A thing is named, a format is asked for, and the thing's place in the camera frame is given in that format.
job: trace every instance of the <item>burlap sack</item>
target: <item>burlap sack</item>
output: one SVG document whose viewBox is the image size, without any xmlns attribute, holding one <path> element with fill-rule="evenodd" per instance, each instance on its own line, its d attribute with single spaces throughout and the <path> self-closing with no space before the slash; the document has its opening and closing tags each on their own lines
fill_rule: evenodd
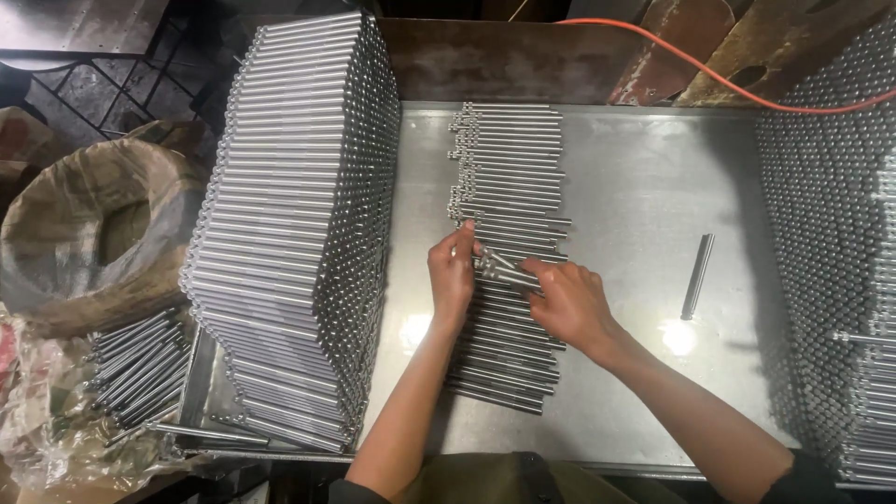
<svg viewBox="0 0 896 504">
<path fill-rule="evenodd" d="M 182 299 L 178 268 L 205 183 L 190 123 L 153 123 L 67 156 L 10 205 L 0 296 L 45 337 L 83 335 Z"/>
</svg>

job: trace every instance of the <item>person's right hand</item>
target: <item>person's right hand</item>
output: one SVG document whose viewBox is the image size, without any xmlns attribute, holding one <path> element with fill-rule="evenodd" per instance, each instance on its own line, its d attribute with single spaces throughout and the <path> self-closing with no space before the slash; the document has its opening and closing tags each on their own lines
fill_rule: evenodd
<svg viewBox="0 0 896 504">
<path fill-rule="evenodd" d="M 520 266 L 538 277 L 544 299 L 530 295 L 532 318 L 548 334 L 582 351 L 603 368 L 643 356 L 643 349 L 610 314 L 600 275 L 575 263 L 529 258 Z"/>
</svg>

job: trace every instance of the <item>workbench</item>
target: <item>workbench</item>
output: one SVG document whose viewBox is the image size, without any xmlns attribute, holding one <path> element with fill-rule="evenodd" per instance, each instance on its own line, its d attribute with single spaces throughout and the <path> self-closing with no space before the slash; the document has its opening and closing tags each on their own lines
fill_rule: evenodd
<svg viewBox="0 0 896 504">
<path fill-rule="evenodd" d="M 448 130 L 460 103 L 403 103 L 386 302 L 365 431 L 428 328 L 426 252 L 453 230 L 445 206 L 457 182 Z M 561 252 L 600 273 L 622 326 L 786 446 L 772 412 L 787 412 L 785 302 L 762 205 L 755 113 L 731 109 L 556 106 L 564 115 L 564 205 L 573 220 Z M 679 316 L 702 234 L 715 245 L 694 320 Z M 235 413 L 220 351 L 197 343 L 181 423 L 220 429 Z M 570 348 L 543 416 L 443 394 L 427 451 L 536 451 L 603 474 L 702 478 L 638 398 Z M 215 452 L 219 455 L 245 455 Z M 351 456 L 266 458 L 348 461 Z"/>
</svg>

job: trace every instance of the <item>orange cable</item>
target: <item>orange cable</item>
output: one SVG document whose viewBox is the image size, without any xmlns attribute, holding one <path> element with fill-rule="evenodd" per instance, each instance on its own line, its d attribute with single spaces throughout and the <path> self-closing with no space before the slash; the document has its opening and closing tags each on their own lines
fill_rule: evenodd
<svg viewBox="0 0 896 504">
<path fill-rule="evenodd" d="M 650 33 L 649 31 L 645 30 L 644 28 L 642 28 L 640 26 L 633 25 L 630 22 L 622 22 L 622 21 L 616 21 L 616 20 L 612 20 L 612 19 L 603 19 L 603 18 L 577 18 L 577 19 L 567 19 L 564 21 L 558 21 L 556 24 L 605 24 L 605 25 L 609 25 L 609 26 L 616 26 L 618 28 L 625 28 L 626 30 L 634 31 L 635 33 L 641 34 L 643 37 L 646 37 L 646 38 L 654 41 L 655 43 L 657 43 L 660 46 L 662 46 L 663 48 L 665 48 L 667 51 L 684 59 L 686 62 L 690 63 L 691 65 L 696 66 L 701 71 L 706 73 L 708 76 L 712 77 L 716 81 L 719 81 L 720 83 L 722 83 L 722 85 L 728 87 L 732 91 L 736 91 L 736 92 L 746 96 L 750 100 L 753 100 L 756 103 L 759 103 L 760 105 L 764 105 L 765 107 L 768 107 L 769 109 L 780 110 L 782 112 L 796 112 L 796 113 L 800 113 L 800 114 L 842 114 L 845 112 L 851 112 L 853 110 L 870 107 L 870 106 L 874 105 L 875 103 L 880 103 L 882 101 L 889 100 L 890 98 L 896 97 L 896 89 L 894 89 L 894 90 L 887 91 L 886 93 L 884 93 L 880 96 L 875 96 L 873 98 L 869 98 L 868 100 L 853 103 L 852 105 L 847 105 L 845 107 L 837 107 L 834 109 L 810 109 L 810 108 L 805 108 L 805 107 L 789 107 L 787 105 L 780 105 L 773 101 L 768 101 L 765 98 L 760 98 L 760 97 L 752 94 L 750 91 L 745 90 L 744 88 L 732 83 L 725 77 L 722 77 L 721 75 L 717 74 L 711 68 L 709 68 L 707 65 L 704 65 L 703 63 L 701 63 L 700 60 L 696 59 L 695 57 L 685 53 L 683 50 L 673 46 L 672 44 L 669 44 L 665 40 L 661 39 L 660 37 L 657 37 L 656 35 L 654 35 L 653 33 Z"/>
</svg>

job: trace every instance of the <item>stack of metal rods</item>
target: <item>stack of metal rods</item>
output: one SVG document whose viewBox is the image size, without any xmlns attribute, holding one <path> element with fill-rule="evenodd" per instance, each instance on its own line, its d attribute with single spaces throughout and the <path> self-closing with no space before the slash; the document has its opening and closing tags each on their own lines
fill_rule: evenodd
<svg viewBox="0 0 896 504">
<path fill-rule="evenodd" d="M 227 121 L 182 287 L 243 426 L 344 451 L 373 370 L 401 121 L 373 19 L 259 29 Z"/>
<path fill-rule="evenodd" d="M 896 84 L 896 17 L 855 38 L 785 105 L 831 108 Z M 756 131 L 794 327 L 804 446 L 857 482 L 896 483 L 896 103 L 773 112 Z"/>
<path fill-rule="evenodd" d="M 452 187 L 449 217 L 476 221 L 484 247 L 467 325 L 455 347 L 445 387 L 454 394 L 542 414 L 544 396 L 560 379 L 549 336 L 529 315 L 525 291 L 538 279 L 513 261 L 536 257 L 562 262 L 558 227 L 548 216 L 562 203 L 558 169 L 562 117 L 548 105 L 464 103 L 451 124 L 460 176 Z"/>
<path fill-rule="evenodd" d="M 105 334 L 92 336 L 88 361 L 97 371 L 88 387 L 117 427 L 130 430 L 160 413 L 170 413 L 180 397 L 188 351 L 174 308 Z"/>
</svg>

